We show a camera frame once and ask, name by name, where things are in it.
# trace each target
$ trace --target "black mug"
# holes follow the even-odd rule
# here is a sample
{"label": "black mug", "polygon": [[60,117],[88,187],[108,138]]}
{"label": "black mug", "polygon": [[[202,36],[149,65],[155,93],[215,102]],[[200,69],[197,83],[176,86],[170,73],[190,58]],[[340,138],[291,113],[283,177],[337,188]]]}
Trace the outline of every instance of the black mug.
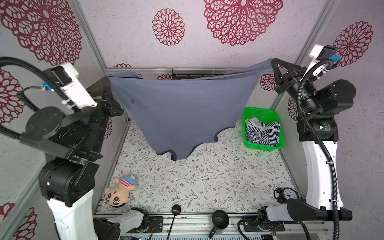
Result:
{"label": "black mug", "polygon": [[212,231],[209,233],[209,239],[212,239],[215,233],[221,234],[228,227],[229,217],[228,215],[221,210],[216,210],[212,214]]}

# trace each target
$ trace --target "black handle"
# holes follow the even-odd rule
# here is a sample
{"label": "black handle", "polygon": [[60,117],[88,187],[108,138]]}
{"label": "black handle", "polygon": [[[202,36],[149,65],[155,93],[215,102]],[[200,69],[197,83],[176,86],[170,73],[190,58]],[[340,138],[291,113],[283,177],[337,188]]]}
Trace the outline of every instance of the black handle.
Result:
{"label": "black handle", "polygon": [[169,240],[170,231],[172,230],[173,221],[175,220],[175,217],[176,217],[176,216],[173,216],[173,219],[172,219],[172,224],[170,225],[170,228],[169,228],[169,232],[168,232],[167,240]]}
{"label": "black handle", "polygon": [[212,228],[212,231],[209,233],[209,239],[212,239],[214,234],[216,233],[217,227]]}

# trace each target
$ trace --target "doll face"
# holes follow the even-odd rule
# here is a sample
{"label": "doll face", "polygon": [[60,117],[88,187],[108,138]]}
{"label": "doll face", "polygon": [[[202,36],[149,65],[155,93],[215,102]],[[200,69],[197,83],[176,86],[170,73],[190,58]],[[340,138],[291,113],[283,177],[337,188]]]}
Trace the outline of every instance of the doll face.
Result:
{"label": "doll face", "polygon": [[105,200],[113,207],[118,207],[128,201],[127,191],[118,188],[105,190]]}

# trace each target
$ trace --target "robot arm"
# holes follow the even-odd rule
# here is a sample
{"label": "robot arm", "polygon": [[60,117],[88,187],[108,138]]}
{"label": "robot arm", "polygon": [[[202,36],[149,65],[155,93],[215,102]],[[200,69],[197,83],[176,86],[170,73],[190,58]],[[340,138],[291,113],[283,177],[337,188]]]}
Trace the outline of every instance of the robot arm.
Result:
{"label": "robot arm", "polygon": [[[276,81],[275,90],[279,94],[287,91],[297,102],[298,91],[301,89],[301,101],[300,103],[297,102],[297,104],[300,104],[304,116],[300,115],[296,126],[299,141],[302,142],[306,156],[308,191],[306,199],[289,199],[286,204],[263,207],[260,214],[263,220],[330,221],[333,220],[332,212],[334,211],[335,202],[339,219],[352,219],[352,212],[344,208],[338,188],[336,189],[337,200],[332,194],[334,192],[334,182],[337,183],[335,161],[338,129],[334,115],[352,107],[356,89],[350,82],[343,79],[337,80],[320,90],[316,90],[313,86],[313,81],[337,66],[340,57],[334,55],[336,51],[337,48],[333,46],[315,45],[310,53],[312,62],[309,69],[277,58],[272,60]],[[282,74],[278,64],[285,67],[288,72]],[[308,81],[302,83],[301,81],[305,77]],[[310,132],[303,117],[312,126],[319,137],[318,139],[325,145],[332,161],[326,158],[324,149],[320,147],[314,134]],[[330,170],[331,164],[333,164],[335,171]]]}
{"label": "robot arm", "polygon": [[145,229],[148,214],[141,209],[111,219],[93,219],[92,215],[94,176],[99,167],[93,162],[103,157],[100,151],[109,118],[123,114],[108,78],[85,89],[70,63],[40,71],[22,60],[1,57],[0,67],[6,65],[38,75],[45,81],[43,86],[57,92],[62,103],[75,112],[67,116],[56,107],[38,109],[24,96],[21,100],[35,112],[26,131],[19,134],[0,125],[1,133],[50,155],[38,179],[60,239],[112,240],[131,229]]}

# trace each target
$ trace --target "blue connector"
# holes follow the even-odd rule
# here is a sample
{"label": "blue connector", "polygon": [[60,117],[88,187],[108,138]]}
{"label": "blue connector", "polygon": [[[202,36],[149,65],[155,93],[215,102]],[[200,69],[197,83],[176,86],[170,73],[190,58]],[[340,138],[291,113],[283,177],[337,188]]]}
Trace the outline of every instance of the blue connector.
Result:
{"label": "blue connector", "polygon": [[52,90],[52,88],[46,82],[43,82],[43,87],[47,88],[48,90]]}
{"label": "blue connector", "polygon": [[341,58],[340,56],[332,55],[331,60],[332,60],[334,63],[337,63],[337,61],[338,61],[340,58]]}

